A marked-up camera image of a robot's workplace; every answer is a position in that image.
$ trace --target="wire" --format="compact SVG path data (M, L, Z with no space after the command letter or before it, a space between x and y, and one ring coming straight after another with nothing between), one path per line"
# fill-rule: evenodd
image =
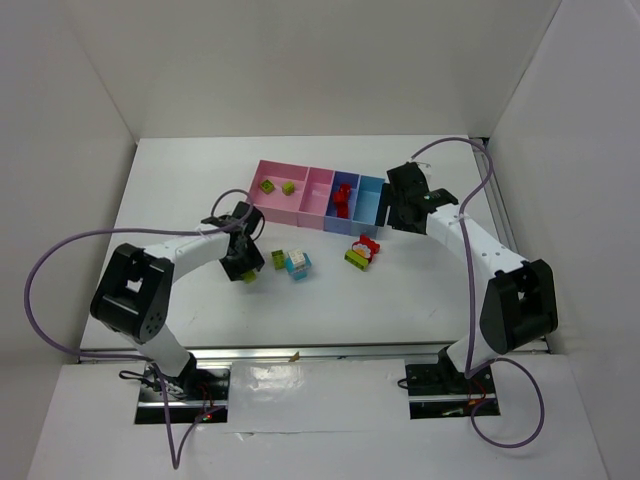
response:
M462 138L462 137L446 137L446 138L441 138L440 140L436 140L435 142L431 142L430 144L422 147L416 153L411 155L411 160L415 161L415 159L419 155L421 155L423 152L429 150L430 148L435 147L436 145L440 145L441 143L447 143L447 142L461 142L461 143L466 143L467 145L471 145L473 148L476 148L477 150L480 150L480 152L482 152L482 154L486 157L487 163L488 163L487 174L482 179L480 184L476 188L474 188L471 191L471 193L469 193L469 195L467 195L467 197L462 201L462 203L460 204L460 211L459 211L460 230L462 231L462 240L464 242L464 251L465 251L465 257L467 260L467 276L468 276L468 285L469 285L469 347L467 349L467 361L465 362L464 376L466 379L470 379L478 371L482 370L483 368L497 361L511 363L516 367L518 367L520 370L522 370L525 373L525 375L529 378L529 380L531 380L531 383L533 384L536 390L536 394L538 395L538 401L540 403L540 422L538 424L538 428L536 428L536 430L533 432L533 434L531 434L530 437L523 440L522 442L518 442L514 444L498 443L498 442L495 442L494 440L491 440L482 432L480 432L480 430L478 429L475 423L475 413L478 411L478 408L484 403L486 403L488 400L485 400L484 402L477 404L474 407L474 409L471 411L471 423L475 431L480 436L480 438L490 443L491 445L494 445L500 448L520 448L533 442L542 431L542 426L544 425L544 418L545 418L544 400L542 399L542 393L540 392L540 388L538 387L538 384L533 378L533 375L531 375L531 373L529 373L529 371L526 368L524 368L522 365L508 358L497 358L494 360L490 360L488 362L484 362L482 365L476 367L473 370L471 369L471 364L473 361L473 349L475 347L475 341L476 341L476 325L475 325L476 324L476 291L475 291L475 277L474 277L474 271L473 271L473 255L471 253L471 241L469 240L469 232L467 231L467 225L465 224L465 220L464 220L464 212L465 212L465 209L467 208L467 205L473 199L473 197L475 197L478 194L478 192L480 192L485 187L485 185L489 183L489 179L494 175L493 158L491 157L491 154L487 151L487 149L484 148L484 145L478 142L474 142L473 140L469 140L468 138Z
M521 442L500 443L500 442L496 442L495 440L490 439L484 433L482 433L480 431L480 429L478 428L478 425L476 425L476 413L478 412L478 409L480 407L482 407L483 405L485 405L488 402L493 401L493 399L486 399L486 400L476 404L475 407L473 407L473 410L471 410L471 415L470 415L471 425L473 425L473 429L480 436L480 438L482 438L485 442L493 445L494 447L499 447L499 448L520 448L520 447L524 447L525 445L529 445L536 438L538 438L538 435L540 435L540 432L542 431L542 427L544 426L544 419L545 419L545 416L546 416L546 412L545 412L545 407L544 407L544 399L542 398L542 392L540 391L540 387L538 386L538 382L536 382L536 379L533 378L533 375L531 375L531 372L529 372L526 368L524 368L518 362L516 362L514 360L511 360L510 358L505 358L505 357L496 358L491 363L495 363L495 362L507 362L507 363L510 363L511 365L515 365L520 370L522 370L524 372L524 374L529 378L529 380L531 381L531 384L533 385L533 388L536 390L536 396L538 397L538 404L540 405L540 420L538 420L538 426L536 427L535 431L528 438L522 440Z
M260 231L258 232L258 235L256 235L256 238L253 239L254 242L257 242L258 239L260 238L260 235L262 235L262 231L264 230L265 223L267 223L267 221L264 219L264 217L262 217L262 226L260 227Z
M113 359L113 360L122 360L122 359L126 359L126 360L144 360L146 362L151 362L151 365L153 366L153 368L156 371L156 375L157 375L159 383L160 383L160 389L162 391L162 399L163 399L163 402L164 402L164 418L165 418L165 423L166 423L166 427L167 427L167 437L168 437L168 440L169 440L169 450L171 452L171 463L172 463L173 468L175 470L177 470L178 467L180 466L180 456L182 455L182 447L184 446L184 442L186 441L187 436L189 435L189 433L191 433L191 431L196 427L196 425L198 423L200 423L200 421L205 416L215 412L216 410L218 410L218 409L220 409L222 407L215 407L213 409L209 409L204 414L198 415L196 417L196 419L194 420L193 424L191 424L191 426L187 429L187 431L185 432L184 436L182 437L182 440L180 441L180 446L178 448L178 454L176 456L175 446L173 444L173 433L171 431L171 412L169 410L169 397L168 397L168 394L167 394L167 386L165 384L164 375L160 371L160 368L158 367L158 365L153 363L153 360L151 358L145 357L143 355L132 355L132 354L121 354L121 353L85 352L85 351L80 350L80 349L74 349L74 348L66 347L66 346L56 342L49 335L47 335L44 332L44 330L42 330L42 328L40 328L40 325L38 324L38 322L37 322L37 320L35 318L35 315L33 313L33 308L32 308L32 305L31 305L31 290L32 290L32 287L33 287L33 281L34 281L38 271L40 270L42 265L44 265L44 263L47 261L47 259L49 259L49 257L51 257L51 255L56 253L62 247L66 246L66 245L69 245L70 243L73 243L73 242L75 242L77 240L81 240L83 238L94 237L94 236L97 236L97 235L111 235L111 234L114 234L114 233L145 233L145 234L151 234L151 235L173 235L173 236L195 237L195 236L201 236L201 235L213 235L213 234L217 234L217 233L220 233L220 232L229 232L229 231L235 229L236 227L238 227L239 225L241 225L244 221L246 221L247 218L249 218L249 215L251 215L251 212L253 211L253 200L251 199L251 196L249 195L249 193L247 193L244 190L241 190L239 188L234 188L234 189L231 189L231 190L227 190L226 192L224 192L222 195L220 195L218 197L218 199L213 204L213 208L211 209L212 214L215 211L215 209L218 206L218 204L222 201L222 199L225 198L226 196L232 194L232 193L242 193L242 194L244 194L246 196L246 198L247 198L247 201L249 202L249 209L247 210L247 212L241 218L231 222L229 225L225 225L224 227L215 228L213 230L206 230L206 231L202 231L202 232L201 231L193 231L193 230L161 230L161 229L155 229L155 228L128 228L128 227L126 227L126 228L105 228L105 229L90 230L88 232L78 233L78 234L72 235L72 236L70 236L70 237L68 237L68 238L66 238L64 240L61 240L60 242L56 243L53 247L51 247L49 250L47 250L36 261L34 266L31 268L31 271L29 272L29 275L27 275L27 279L26 279L25 284L24 284L23 304L24 304L25 314L27 316L27 319L29 320L29 325L31 325L31 328L33 328L33 330L36 332L36 334L45 343L47 343L49 346L55 348L56 350L59 350L62 353L65 353L67 355L72 355L74 357L104 358L104 359Z

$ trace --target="multi-compartment tray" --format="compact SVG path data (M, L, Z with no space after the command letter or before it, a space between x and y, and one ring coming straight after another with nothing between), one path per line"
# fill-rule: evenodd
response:
M267 179L275 186L269 194L260 189ZM286 182L295 186L288 196L282 193ZM383 178L356 173L260 160L249 193L269 222L375 238L376 213L384 182ZM351 185L349 218L338 218L331 201L333 192L343 183Z

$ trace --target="green lego brick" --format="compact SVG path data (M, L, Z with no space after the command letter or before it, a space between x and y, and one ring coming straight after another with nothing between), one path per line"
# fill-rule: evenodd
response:
M248 272L243 273L242 275L240 275L242 277L242 281L244 283L251 283L253 282L256 278L258 278L258 276L256 275L256 272L254 272L253 270L249 270Z
M271 193L276 189L276 187L274 187L273 183L271 183L271 180L266 179L264 182L262 182L260 184L260 190L262 190L264 193Z
M293 182L287 182L284 185L282 185L282 193L284 193L287 196L291 195L295 191L295 189L296 187L293 184Z
M360 255L358 255L356 252L354 252L353 250L347 250L347 253L344 254L344 259L351 263L352 265L354 265L355 267L359 268L360 270L362 270L363 272L367 269L367 267L369 266L369 260L367 260L364 257L361 257Z
M273 266L276 270L282 270L284 268L284 252L282 250L276 250L271 252L271 258L273 259Z

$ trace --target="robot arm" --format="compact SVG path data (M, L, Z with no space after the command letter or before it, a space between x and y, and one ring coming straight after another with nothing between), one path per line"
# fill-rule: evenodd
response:
M430 191L416 163L387 172L376 224L426 234L467 261L458 200L445 189ZM474 266L476 340L471 369L551 333L558 327L551 268L510 251L465 215ZM465 371L469 336L440 352L445 368Z
M249 205L239 202L230 216L209 217L196 231L212 230L242 218ZM184 275L219 260L231 281L260 270L264 259L251 234L262 213L254 208L247 220L228 232L177 237L139 248L122 244L114 251L91 301L91 315L127 339L142 355L153 359L176 386L189 392L206 372L196 369L195 357L166 325L171 286Z

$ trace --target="white wall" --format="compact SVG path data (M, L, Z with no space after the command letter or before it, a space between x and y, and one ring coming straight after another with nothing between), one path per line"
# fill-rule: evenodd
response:
M613 480L640 467L634 1L564 0L490 142L518 246L554 269L554 340L570 355Z
M0 465L27 474L64 359L27 325L28 269L56 241L113 224L134 143L50 0L0 4ZM77 346L106 240L70 247L35 287L45 330Z
M65 0L138 137L489 135L559 0Z

